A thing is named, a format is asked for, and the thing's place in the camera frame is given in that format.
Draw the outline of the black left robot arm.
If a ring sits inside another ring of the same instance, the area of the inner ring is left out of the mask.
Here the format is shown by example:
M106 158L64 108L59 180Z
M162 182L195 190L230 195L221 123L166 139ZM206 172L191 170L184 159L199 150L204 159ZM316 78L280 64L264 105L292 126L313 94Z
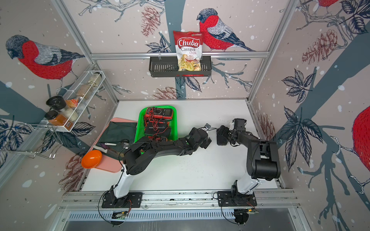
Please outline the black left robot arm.
M122 174L112 186L111 193L116 199L126 197L134 176L142 173L155 158L192 155L199 148L207 149L212 142L208 131L213 129L211 125L206 124L201 128L192 128L187 136L175 141L154 141L142 137L137 142L124 146L118 154Z

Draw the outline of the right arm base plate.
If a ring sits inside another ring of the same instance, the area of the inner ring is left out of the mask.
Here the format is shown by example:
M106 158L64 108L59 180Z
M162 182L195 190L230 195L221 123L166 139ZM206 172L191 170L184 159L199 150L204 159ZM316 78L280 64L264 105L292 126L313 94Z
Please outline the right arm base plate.
M232 194L231 191L217 191L215 198L219 207L256 207L255 194Z

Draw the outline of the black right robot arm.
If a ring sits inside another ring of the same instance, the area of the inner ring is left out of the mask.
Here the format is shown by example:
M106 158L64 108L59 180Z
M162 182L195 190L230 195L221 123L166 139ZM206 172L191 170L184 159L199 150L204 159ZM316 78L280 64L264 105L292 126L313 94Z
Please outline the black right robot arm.
M217 145L243 145L247 148L247 172L236 180L231 188L232 196L252 195L253 191L265 182L278 179L281 175L281 165L278 147L275 141L262 140L246 130L247 120L235 118L233 129L222 125L216 130Z

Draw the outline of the green plastic basket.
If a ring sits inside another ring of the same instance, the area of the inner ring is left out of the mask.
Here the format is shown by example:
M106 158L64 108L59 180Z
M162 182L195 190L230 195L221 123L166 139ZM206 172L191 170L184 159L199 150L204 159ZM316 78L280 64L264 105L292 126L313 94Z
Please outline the green plastic basket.
M155 123L157 123L157 122L166 122L166 123L168 123L168 125L172 128L172 131L171 131L171 134L169 135L169 137L166 137L166 138L168 140L173 140L173 141L178 139L177 110L173 106L170 106L170 105L156 106L156 107L171 108L173 110L173 118L171 120L145 118L146 110L149 107L146 107L146 108L142 109L140 114L139 114L139 119L138 119L138 123L137 123L135 141L138 141L142 137L146 136L144 134L144 130L145 130L145 125L147 125L148 122L155 122ZM162 138L162 137L158 137L158 136L147 136L147 137L149 137L150 139L155 139L155 140L159 140L160 138Z

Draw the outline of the red multimeter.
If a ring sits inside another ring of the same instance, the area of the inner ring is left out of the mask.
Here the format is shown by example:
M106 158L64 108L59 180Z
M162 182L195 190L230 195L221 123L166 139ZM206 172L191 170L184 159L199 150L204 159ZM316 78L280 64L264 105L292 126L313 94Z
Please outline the red multimeter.
M149 107L146 110L145 118L171 120L173 118L173 110L171 108Z

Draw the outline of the small black multimeter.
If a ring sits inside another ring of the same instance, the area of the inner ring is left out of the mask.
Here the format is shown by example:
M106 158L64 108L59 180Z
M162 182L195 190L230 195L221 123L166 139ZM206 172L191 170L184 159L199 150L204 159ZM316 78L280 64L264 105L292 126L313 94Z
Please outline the small black multimeter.
M226 146L231 140L230 129L224 125L221 125L216 130L216 139L218 146Z

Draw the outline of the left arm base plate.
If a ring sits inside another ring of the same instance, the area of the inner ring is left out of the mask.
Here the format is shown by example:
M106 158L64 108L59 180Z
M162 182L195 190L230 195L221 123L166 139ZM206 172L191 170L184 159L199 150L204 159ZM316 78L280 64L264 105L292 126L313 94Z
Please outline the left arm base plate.
M139 208L142 197L142 192L133 192L124 197L116 198L113 191L108 191L103 196L102 208Z

